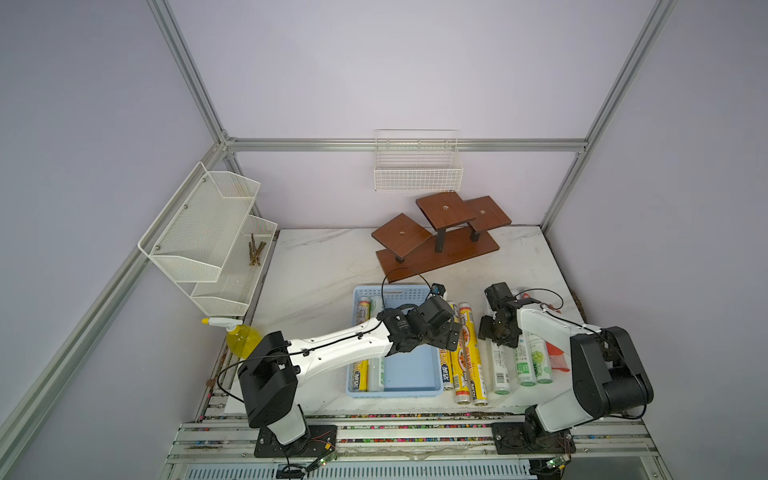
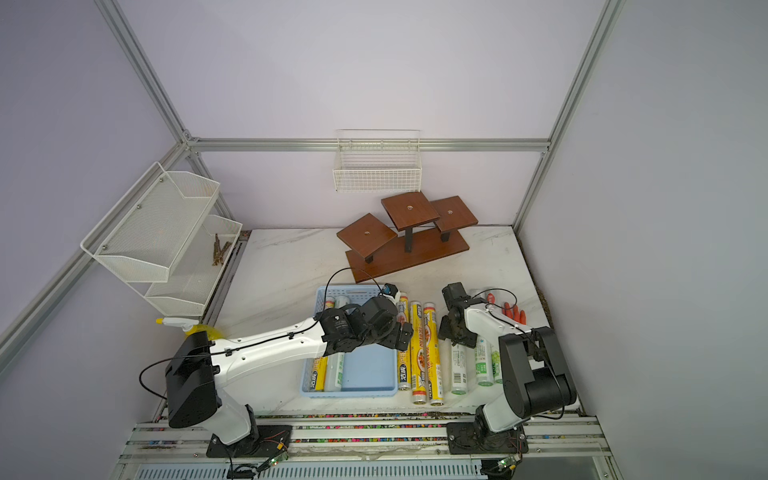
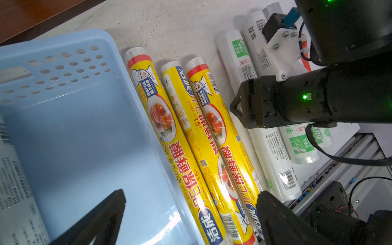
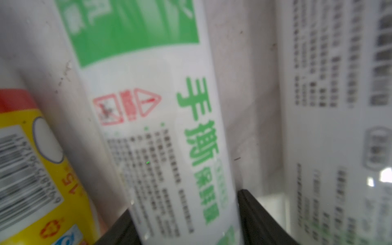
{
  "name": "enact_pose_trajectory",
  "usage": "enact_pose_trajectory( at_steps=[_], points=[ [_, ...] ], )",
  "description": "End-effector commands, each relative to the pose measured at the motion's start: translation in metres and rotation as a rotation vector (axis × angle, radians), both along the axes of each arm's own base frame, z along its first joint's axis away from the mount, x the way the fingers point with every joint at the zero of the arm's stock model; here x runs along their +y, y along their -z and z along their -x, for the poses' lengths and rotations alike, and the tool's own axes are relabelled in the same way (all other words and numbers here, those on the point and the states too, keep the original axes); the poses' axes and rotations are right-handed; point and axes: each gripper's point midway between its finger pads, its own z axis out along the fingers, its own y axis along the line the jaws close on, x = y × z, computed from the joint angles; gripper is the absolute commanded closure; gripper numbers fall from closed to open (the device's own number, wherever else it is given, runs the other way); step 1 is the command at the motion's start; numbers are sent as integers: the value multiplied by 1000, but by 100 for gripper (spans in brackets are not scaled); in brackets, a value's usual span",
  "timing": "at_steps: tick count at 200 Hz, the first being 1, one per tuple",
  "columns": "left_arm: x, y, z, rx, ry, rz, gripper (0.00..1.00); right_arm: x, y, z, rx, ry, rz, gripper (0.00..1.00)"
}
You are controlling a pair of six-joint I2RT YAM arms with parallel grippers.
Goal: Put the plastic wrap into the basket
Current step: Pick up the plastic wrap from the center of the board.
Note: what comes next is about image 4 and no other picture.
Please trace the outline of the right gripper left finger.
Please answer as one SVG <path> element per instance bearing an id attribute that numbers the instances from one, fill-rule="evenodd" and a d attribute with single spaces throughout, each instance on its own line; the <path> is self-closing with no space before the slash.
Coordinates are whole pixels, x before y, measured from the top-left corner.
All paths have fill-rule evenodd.
<path id="1" fill-rule="evenodd" d="M 126 210 L 95 245 L 142 245 L 129 210 Z"/>

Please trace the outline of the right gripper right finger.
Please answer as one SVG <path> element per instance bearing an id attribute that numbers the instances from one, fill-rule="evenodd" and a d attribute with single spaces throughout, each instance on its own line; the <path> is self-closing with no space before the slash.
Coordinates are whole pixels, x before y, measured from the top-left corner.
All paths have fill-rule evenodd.
<path id="1" fill-rule="evenodd" d="M 298 245 L 248 190 L 237 198 L 246 245 Z"/>

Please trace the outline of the white green wrap roll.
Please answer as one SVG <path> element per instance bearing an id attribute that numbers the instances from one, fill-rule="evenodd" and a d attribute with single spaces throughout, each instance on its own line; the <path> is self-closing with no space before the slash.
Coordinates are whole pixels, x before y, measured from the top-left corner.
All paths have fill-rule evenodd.
<path id="1" fill-rule="evenodd" d="M 202 1 L 55 1 L 143 245 L 242 245 Z"/>
<path id="2" fill-rule="evenodd" d="M 389 245 L 392 3 L 276 10 L 287 230 L 301 245 Z"/>

